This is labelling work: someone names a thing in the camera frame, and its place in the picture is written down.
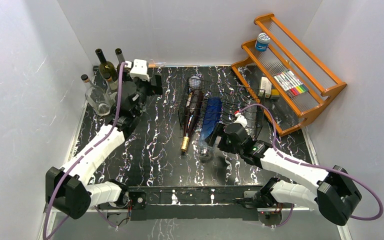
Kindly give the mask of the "blue clear glass bottle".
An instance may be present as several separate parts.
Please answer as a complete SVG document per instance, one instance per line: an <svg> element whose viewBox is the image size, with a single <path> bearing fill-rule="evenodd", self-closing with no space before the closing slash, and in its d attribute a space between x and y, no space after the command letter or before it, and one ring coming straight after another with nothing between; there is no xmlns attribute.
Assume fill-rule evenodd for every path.
<svg viewBox="0 0 384 240"><path fill-rule="evenodd" d="M205 114L202 121L202 128L198 142L198 159L201 163L206 163L212 159L214 155L213 147L210 146L206 139L211 136L217 123L220 120L222 111L222 101L219 97L210 97L207 100Z"/></svg>

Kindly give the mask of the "green silver-foil wine bottle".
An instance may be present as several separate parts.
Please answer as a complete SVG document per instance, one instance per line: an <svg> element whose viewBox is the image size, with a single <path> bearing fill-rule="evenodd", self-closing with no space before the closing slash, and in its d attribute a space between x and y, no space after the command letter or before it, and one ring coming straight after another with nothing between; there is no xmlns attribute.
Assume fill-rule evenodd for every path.
<svg viewBox="0 0 384 240"><path fill-rule="evenodd" d="M114 52L118 60L117 71L120 72L122 63L125 63L125 65L123 66L123 72L126 72L128 64L123 55L123 51L120 48L116 48Z"/></svg>

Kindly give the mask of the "dark green white-label wine bottle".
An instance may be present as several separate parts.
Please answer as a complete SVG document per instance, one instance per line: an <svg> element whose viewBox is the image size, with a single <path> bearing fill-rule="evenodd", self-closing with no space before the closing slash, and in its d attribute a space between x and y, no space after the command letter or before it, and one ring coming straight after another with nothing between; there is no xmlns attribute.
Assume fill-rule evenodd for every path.
<svg viewBox="0 0 384 240"><path fill-rule="evenodd" d="M115 82L118 80L118 73L116 71L115 66L113 65L112 62L108 61L101 48L97 48L95 50L95 54L97 55L99 59L99 66L98 66L98 71L101 74L102 77L104 77L106 74L109 74L112 78L112 80Z"/></svg>

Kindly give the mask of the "clear bottle white gold label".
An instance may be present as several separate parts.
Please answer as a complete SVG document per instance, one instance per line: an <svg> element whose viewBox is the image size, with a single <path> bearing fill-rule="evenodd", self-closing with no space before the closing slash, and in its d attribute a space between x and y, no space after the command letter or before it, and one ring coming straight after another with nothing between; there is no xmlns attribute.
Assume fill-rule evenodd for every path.
<svg viewBox="0 0 384 240"><path fill-rule="evenodd" d="M107 116L111 112L112 104L109 95L99 86L95 85L87 74L80 79L86 86L85 99L98 116Z"/></svg>

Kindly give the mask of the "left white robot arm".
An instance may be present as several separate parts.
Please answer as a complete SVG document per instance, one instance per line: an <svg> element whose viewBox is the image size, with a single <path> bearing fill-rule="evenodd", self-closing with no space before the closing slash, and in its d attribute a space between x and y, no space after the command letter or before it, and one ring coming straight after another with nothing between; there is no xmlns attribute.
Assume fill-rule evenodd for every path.
<svg viewBox="0 0 384 240"><path fill-rule="evenodd" d="M162 95L162 76L155 74L156 84L130 77L122 82L120 105L114 105L105 117L95 137L60 168L51 167L45 174L45 201L49 207L76 220L92 207L109 203L125 208L129 201L129 188L115 179L90 184L97 168L137 127L144 112L148 96Z"/></svg>

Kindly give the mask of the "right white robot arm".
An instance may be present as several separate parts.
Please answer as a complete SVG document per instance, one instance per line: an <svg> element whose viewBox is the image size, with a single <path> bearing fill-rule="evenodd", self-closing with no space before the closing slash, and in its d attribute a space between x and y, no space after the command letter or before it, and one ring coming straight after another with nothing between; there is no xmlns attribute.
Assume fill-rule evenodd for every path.
<svg viewBox="0 0 384 240"><path fill-rule="evenodd" d="M214 137L221 137L221 151L239 155L247 164L289 178L271 178L255 195L255 201L275 207L290 203L317 210L331 223L344 226L360 203L362 195L348 172L341 166L323 169L275 150L269 143L254 140L245 126L218 123Z"/></svg>

